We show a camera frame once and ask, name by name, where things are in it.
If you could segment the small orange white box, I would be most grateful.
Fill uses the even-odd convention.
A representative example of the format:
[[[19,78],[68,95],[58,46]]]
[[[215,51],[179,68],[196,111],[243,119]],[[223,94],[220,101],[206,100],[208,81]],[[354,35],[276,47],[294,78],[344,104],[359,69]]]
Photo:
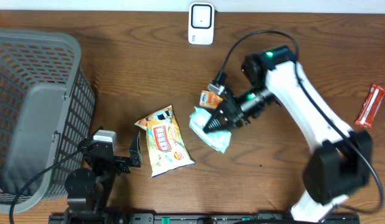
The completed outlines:
[[[223,101],[222,97],[212,91],[202,90],[199,106],[215,110]]]

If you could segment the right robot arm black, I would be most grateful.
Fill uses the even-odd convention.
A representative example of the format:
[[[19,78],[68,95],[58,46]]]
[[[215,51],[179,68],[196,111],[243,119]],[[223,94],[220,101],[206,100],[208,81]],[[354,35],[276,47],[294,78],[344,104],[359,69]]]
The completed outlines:
[[[205,133],[249,124],[279,101],[300,128],[312,153],[303,172],[305,192],[290,209],[294,220],[321,222],[368,183],[372,139],[340,119],[307,79],[296,55],[284,45],[245,56],[241,70],[252,87],[236,96],[220,72],[208,89],[223,97]]]

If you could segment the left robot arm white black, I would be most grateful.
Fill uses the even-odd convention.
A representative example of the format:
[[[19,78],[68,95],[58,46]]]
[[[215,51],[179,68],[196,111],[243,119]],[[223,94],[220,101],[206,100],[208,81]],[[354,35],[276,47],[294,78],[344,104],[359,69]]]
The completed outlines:
[[[88,168],[71,172],[65,181],[68,193],[63,222],[72,223],[128,223],[127,215],[108,208],[108,199],[117,176],[130,173],[142,165],[140,134],[129,147],[129,157],[116,156],[117,135],[114,131],[98,130],[78,145]]]

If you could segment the red Top chocolate bar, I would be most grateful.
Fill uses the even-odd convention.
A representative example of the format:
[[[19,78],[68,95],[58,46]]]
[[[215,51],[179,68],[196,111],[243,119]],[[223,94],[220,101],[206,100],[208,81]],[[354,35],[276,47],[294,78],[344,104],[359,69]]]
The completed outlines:
[[[385,88],[377,84],[372,84],[369,93],[363,103],[363,107],[358,115],[358,118],[355,121],[355,125],[364,128],[371,128],[384,97]]]

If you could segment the yellow snack chip bag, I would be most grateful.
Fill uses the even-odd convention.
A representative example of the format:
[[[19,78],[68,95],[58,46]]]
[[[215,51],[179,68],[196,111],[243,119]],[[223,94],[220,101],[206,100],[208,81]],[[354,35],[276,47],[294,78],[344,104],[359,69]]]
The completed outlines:
[[[134,124],[146,131],[152,178],[179,167],[194,165],[195,162],[183,142],[172,105],[153,112]]]

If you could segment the teal wet wipes pack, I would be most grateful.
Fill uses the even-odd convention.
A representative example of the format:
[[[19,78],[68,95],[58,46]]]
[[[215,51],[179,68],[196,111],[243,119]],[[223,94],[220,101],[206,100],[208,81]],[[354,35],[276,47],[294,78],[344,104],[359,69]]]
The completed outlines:
[[[210,118],[211,114],[206,109],[195,107],[195,112],[190,115],[189,127],[204,143],[224,154],[230,145],[232,133],[230,131],[205,133],[203,128]]]

